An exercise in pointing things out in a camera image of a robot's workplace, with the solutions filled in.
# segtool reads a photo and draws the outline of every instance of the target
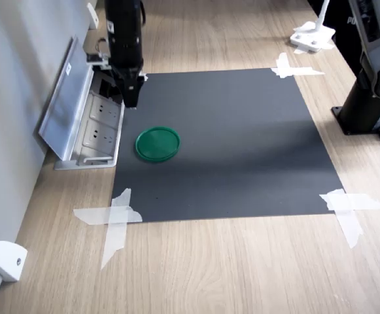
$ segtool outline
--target power outlet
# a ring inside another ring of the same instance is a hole
[[[117,129],[118,121],[120,120],[120,107],[105,98],[94,96],[90,117]]]
[[[89,120],[86,125],[84,146],[113,155],[116,146],[116,130],[103,124]]]

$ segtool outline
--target wooden table surface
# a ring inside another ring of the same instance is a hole
[[[380,140],[344,136],[330,107],[354,76],[337,49],[295,55],[293,27],[316,16],[305,0],[147,0],[147,73],[292,66],[348,193],[380,200]],[[0,313],[380,313],[380,211],[361,211],[350,249],[335,215],[134,224],[100,271],[106,226],[74,208],[110,204],[114,169],[53,171],[49,154],[17,243],[19,283],[2,285]]]

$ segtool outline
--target white plastic mount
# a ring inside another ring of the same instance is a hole
[[[27,250],[21,245],[0,241],[0,275],[2,280],[19,281],[26,257]]]
[[[334,29],[323,25],[317,30],[314,22],[306,22],[294,31],[295,33],[290,37],[290,42],[303,50],[313,52],[318,52],[330,45],[328,41],[335,34]]]
[[[88,3],[86,7],[88,8],[88,12],[90,13],[90,29],[97,29],[99,23],[97,12],[95,11],[91,3]]]

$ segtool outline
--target green plastic lid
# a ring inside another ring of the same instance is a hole
[[[136,139],[138,155],[148,162],[164,162],[174,157],[181,140],[176,131],[164,126],[156,126],[142,132]]]

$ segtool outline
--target tape strip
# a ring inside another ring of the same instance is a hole
[[[142,216],[130,206],[131,189],[127,188],[111,200],[111,207],[74,209],[74,215],[90,226],[108,224],[101,270],[116,251],[126,243],[127,223],[142,222]]]
[[[355,247],[360,235],[364,234],[354,211],[380,209],[380,202],[367,194],[346,194],[344,189],[334,190],[320,197],[326,202],[328,210],[335,212],[350,248]]]
[[[284,79],[285,77],[291,77],[292,75],[323,75],[325,73],[316,71],[311,67],[291,67],[287,54],[285,52],[280,53],[279,58],[275,60],[277,67],[271,68],[271,70],[279,77]]]

